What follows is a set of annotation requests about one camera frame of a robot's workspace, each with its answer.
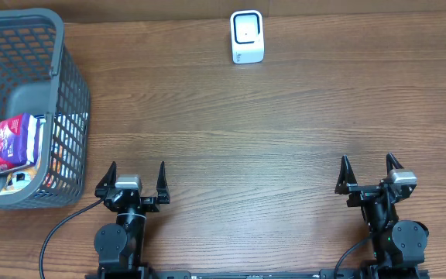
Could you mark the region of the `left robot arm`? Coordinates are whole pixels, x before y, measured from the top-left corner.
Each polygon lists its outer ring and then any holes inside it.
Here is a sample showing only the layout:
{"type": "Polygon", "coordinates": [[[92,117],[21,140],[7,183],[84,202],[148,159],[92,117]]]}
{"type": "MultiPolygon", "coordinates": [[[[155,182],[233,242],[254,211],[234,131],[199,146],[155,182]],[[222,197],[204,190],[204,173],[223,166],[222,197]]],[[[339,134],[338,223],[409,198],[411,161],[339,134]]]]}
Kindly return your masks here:
{"type": "Polygon", "coordinates": [[[138,174],[117,175],[111,164],[95,188],[94,195],[116,214],[114,223],[102,226],[94,237],[98,254],[98,278],[156,278],[148,263],[142,262],[146,215],[170,203],[165,163],[160,164],[156,195],[143,196],[138,174]]]}

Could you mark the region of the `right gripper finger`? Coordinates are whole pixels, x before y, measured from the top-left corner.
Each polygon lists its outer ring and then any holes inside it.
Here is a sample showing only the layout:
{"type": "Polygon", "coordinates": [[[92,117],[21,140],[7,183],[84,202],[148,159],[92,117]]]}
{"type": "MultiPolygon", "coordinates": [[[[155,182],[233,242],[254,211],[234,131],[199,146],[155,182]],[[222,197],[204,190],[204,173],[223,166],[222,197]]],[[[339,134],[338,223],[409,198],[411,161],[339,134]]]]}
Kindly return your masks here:
{"type": "Polygon", "coordinates": [[[396,159],[393,153],[386,155],[386,173],[389,174],[393,170],[403,169],[403,165],[396,159]]]}
{"type": "Polygon", "coordinates": [[[335,186],[335,194],[349,194],[351,187],[357,187],[354,171],[346,155],[341,158],[341,168],[335,186]]]}

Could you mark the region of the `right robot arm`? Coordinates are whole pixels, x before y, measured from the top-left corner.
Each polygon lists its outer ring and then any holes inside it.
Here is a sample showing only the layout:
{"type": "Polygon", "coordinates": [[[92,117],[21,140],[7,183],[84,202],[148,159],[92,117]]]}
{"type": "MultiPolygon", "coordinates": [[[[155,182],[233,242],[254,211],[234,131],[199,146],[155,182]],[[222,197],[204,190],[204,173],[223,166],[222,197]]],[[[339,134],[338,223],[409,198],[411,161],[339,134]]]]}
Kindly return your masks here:
{"type": "Polygon", "coordinates": [[[361,186],[347,156],[341,167],[334,192],[347,195],[348,207],[359,207],[369,235],[345,251],[337,261],[332,277],[346,278],[428,278],[418,266],[425,260],[429,229],[422,223],[401,220],[396,203],[409,198],[417,186],[415,173],[403,167],[392,153],[386,155],[386,177],[378,184],[361,186]],[[373,260],[361,263],[352,272],[341,270],[348,255],[371,243],[373,260]]]}

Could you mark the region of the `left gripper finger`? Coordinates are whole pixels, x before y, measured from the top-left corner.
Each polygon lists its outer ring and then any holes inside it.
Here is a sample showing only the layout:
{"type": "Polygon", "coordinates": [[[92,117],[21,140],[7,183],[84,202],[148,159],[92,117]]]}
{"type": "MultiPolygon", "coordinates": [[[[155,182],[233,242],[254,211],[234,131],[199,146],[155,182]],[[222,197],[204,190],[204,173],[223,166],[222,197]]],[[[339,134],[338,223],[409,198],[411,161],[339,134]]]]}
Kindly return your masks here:
{"type": "Polygon", "coordinates": [[[100,180],[100,182],[96,186],[96,190],[108,190],[109,188],[113,188],[115,186],[117,174],[117,164],[115,161],[111,162],[111,165],[104,175],[104,177],[100,180]]]}
{"type": "Polygon", "coordinates": [[[160,170],[158,174],[158,179],[156,182],[156,191],[158,198],[168,198],[169,197],[169,188],[166,181],[166,168],[165,162],[162,161],[160,164],[160,170]]]}

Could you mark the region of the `red purple Carefree pack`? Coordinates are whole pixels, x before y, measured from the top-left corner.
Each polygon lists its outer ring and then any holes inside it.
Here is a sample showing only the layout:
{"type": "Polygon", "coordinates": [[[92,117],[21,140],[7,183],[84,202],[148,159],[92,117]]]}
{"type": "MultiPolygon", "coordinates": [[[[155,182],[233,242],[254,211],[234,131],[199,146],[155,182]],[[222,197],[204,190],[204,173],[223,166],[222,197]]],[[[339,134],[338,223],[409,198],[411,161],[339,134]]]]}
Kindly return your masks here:
{"type": "Polygon", "coordinates": [[[23,113],[0,122],[0,174],[36,165],[41,120],[23,113]]]}

